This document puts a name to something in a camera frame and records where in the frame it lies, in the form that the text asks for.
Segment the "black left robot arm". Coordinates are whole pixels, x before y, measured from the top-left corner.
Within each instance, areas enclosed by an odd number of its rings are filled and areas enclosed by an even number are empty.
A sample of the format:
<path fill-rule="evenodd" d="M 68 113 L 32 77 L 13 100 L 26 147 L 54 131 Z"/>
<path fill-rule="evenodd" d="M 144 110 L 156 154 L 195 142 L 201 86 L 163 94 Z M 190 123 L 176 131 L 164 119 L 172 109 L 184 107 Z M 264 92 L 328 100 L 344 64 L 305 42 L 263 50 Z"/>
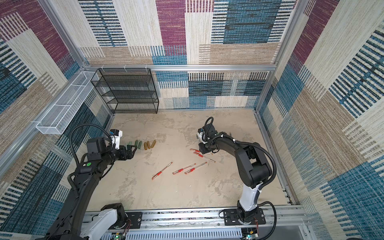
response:
<path fill-rule="evenodd" d="M 45 240 L 99 240 L 107 230 L 125 229 L 131 221 L 121 203 L 104 206 L 83 229 L 83 219 L 91 197 L 116 161 L 134 157 L 136 149 L 120 144 L 123 132 L 111 129 L 103 131 L 105 137 L 89 139 L 87 152 L 79 159 L 74 155 L 76 169 L 68 175 L 71 186 L 68 197 Z"/>

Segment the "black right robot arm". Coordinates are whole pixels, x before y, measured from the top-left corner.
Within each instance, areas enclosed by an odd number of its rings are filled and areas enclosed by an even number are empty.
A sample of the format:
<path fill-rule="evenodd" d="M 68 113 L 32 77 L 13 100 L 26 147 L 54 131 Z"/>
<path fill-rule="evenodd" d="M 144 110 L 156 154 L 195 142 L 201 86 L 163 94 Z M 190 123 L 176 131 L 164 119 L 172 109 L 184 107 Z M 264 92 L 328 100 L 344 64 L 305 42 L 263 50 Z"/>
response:
<path fill-rule="evenodd" d="M 198 129 L 199 151 L 202 154 L 227 152 L 236 159 L 239 176 L 244 184 L 237 211 L 242 222 L 258 212 L 262 189 L 277 175 L 277 164 L 272 155 L 258 143 L 237 140 L 225 132 L 218 132 L 209 117 Z"/>

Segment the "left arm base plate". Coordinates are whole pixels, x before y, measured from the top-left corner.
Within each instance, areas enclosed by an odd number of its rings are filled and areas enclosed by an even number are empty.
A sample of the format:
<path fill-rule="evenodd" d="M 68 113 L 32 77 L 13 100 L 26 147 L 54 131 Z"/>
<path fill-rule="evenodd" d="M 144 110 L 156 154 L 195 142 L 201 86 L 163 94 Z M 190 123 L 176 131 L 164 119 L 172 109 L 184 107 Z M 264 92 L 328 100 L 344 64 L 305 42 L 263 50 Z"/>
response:
<path fill-rule="evenodd" d="M 125 216 L 108 228 L 109 231 L 127 231 L 132 229 L 139 229 L 142 224 L 142 212 L 126 212 Z"/>

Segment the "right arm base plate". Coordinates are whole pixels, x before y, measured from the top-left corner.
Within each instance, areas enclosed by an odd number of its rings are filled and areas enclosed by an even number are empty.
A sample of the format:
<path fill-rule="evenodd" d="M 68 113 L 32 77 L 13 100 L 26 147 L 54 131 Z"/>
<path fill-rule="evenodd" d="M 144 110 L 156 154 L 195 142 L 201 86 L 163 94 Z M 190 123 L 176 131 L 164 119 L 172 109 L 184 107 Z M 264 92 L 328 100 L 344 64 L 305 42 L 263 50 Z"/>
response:
<path fill-rule="evenodd" d="M 219 212 L 219 217 L 224 220 L 226 226 L 266 224 L 265 215 L 261 208 L 255 208 L 249 212 L 243 211 L 242 208 L 224 209 Z"/>

